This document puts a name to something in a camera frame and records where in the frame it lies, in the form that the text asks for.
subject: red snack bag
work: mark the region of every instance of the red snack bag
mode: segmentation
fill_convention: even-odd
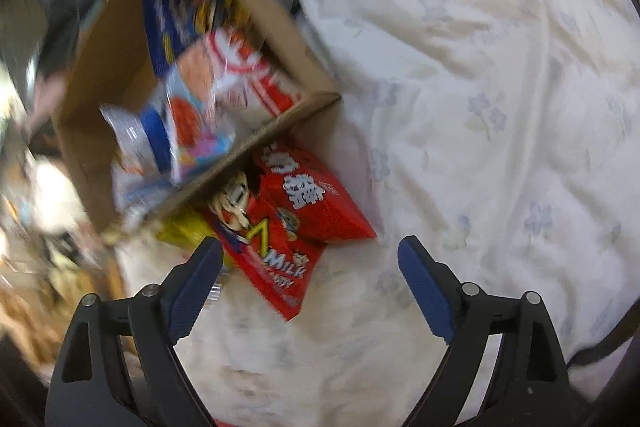
[[[291,233],[269,203],[249,195],[243,172],[202,213],[254,287],[286,320],[298,315],[325,245]]]
[[[258,150],[253,159],[264,172],[260,197],[287,221],[291,233],[323,243],[376,237],[342,184],[293,137]]]

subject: wrinkled sheet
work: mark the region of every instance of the wrinkled sheet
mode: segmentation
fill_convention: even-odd
[[[600,341],[640,293],[630,1],[301,1],[342,101],[296,132],[380,239],[328,248],[289,323],[241,274],[226,282],[177,346],[212,415],[401,425],[446,350],[398,270],[409,234],[488,293],[540,293],[567,360]],[[123,247],[130,289],[175,255],[148,239]],[[490,372],[483,363],[461,419]]]

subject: blue snack bag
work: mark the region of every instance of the blue snack bag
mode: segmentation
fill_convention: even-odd
[[[222,26],[224,0],[142,0],[146,42],[156,78],[199,36]]]

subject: cardboard box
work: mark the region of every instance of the cardboard box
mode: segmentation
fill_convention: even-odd
[[[292,19],[276,0],[240,0],[255,26],[290,76],[306,90],[304,99],[254,136],[236,144],[232,153],[155,211],[170,214],[256,145],[338,99],[334,82],[303,42]],[[81,45],[68,80],[62,107],[55,117],[63,157],[71,180],[97,232],[117,223],[111,193],[111,161],[116,152],[113,131],[99,107],[105,103],[138,111],[156,86],[143,26],[141,0],[108,0]]]

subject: metal screw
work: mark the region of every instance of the metal screw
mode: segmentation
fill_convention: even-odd
[[[96,295],[95,293],[87,293],[87,295],[85,295],[84,297],[82,297],[82,306],[92,306],[93,304],[95,304],[96,301]]]
[[[540,301],[542,301],[542,298],[540,298],[540,295],[538,295],[535,292],[527,292],[525,297],[527,298],[527,301],[529,301],[530,304],[540,304]]]
[[[159,284],[147,284],[144,288],[142,288],[142,295],[145,297],[153,297],[160,291]]]
[[[473,297],[474,295],[478,295],[480,293],[480,288],[478,287],[477,284],[474,284],[472,282],[465,282],[462,285],[462,291],[466,295],[469,295],[470,297]]]

